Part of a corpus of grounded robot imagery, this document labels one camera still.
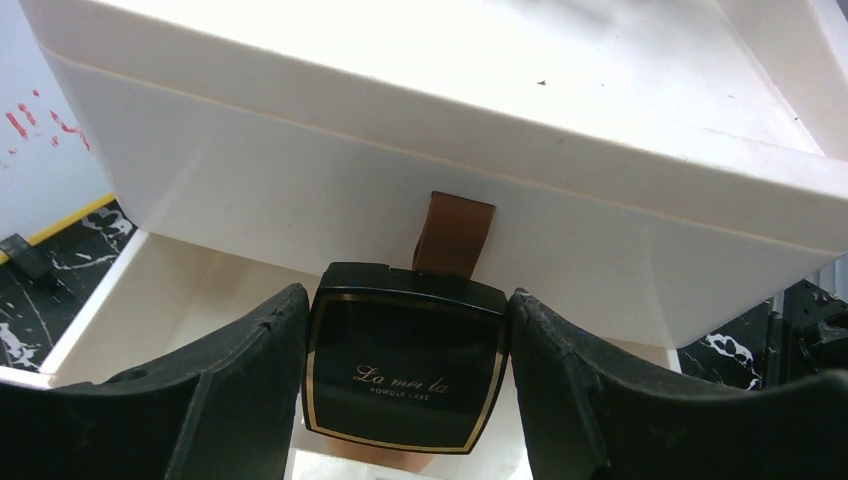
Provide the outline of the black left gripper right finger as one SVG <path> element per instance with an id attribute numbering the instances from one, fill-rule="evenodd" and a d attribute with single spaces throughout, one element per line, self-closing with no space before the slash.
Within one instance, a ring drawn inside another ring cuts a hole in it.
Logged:
<path id="1" fill-rule="evenodd" d="M 510 355 L 536 479 L 843 479 L 847 374 L 759 391 L 660 367 L 525 290 Z"/>

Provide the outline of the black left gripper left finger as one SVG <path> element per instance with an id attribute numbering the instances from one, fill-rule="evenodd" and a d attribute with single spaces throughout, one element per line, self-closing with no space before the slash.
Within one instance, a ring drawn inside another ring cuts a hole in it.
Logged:
<path id="1" fill-rule="evenodd" d="M 309 300 L 254 310 L 107 381 L 1 388 L 5 479 L 281 479 Z"/>

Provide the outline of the white drawer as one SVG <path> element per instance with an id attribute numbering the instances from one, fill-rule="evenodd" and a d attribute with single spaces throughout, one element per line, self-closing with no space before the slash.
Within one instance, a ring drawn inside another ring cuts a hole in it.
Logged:
<path id="1" fill-rule="evenodd" d="M 100 382 L 175 350 L 241 317 L 282 288 L 314 292 L 327 259 L 305 271 L 273 265 L 143 231 L 52 260 L 60 288 L 14 293 L 1 283 L 1 343 L 30 386 Z M 527 479 L 516 390 L 507 383 L 478 446 L 469 455 L 435 455 L 420 473 L 328 452 L 327 437 L 297 426 L 290 474 L 316 479 Z"/>
<path id="2" fill-rule="evenodd" d="M 409 264 L 435 191 L 495 206 L 474 276 L 607 338 L 672 348 L 847 250 L 847 165 L 722 134 L 704 168 L 566 134 L 484 135 L 461 166 L 49 54 L 127 216 L 287 268 Z"/>

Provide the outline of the black gold compact case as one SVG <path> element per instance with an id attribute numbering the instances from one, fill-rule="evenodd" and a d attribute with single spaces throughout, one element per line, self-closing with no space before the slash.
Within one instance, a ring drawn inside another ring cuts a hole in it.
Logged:
<path id="1" fill-rule="evenodd" d="M 367 446 L 466 455 L 493 412 L 509 344 L 501 290 L 334 262 L 307 325 L 305 426 Z"/>

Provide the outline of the white top drawer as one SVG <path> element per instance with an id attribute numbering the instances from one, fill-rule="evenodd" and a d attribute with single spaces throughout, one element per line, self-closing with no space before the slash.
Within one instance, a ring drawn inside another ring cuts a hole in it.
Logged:
<path id="1" fill-rule="evenodd" d="M 495 206 L 474 276 L 607 338 L 672 348 L 847 250 L 847 165 L 722 134 L 704 168 L 566 134 L 484 135 L 461 166 L 49 54 L 127 216 L 287 268 L 409 264 L 435 191 Z"/>

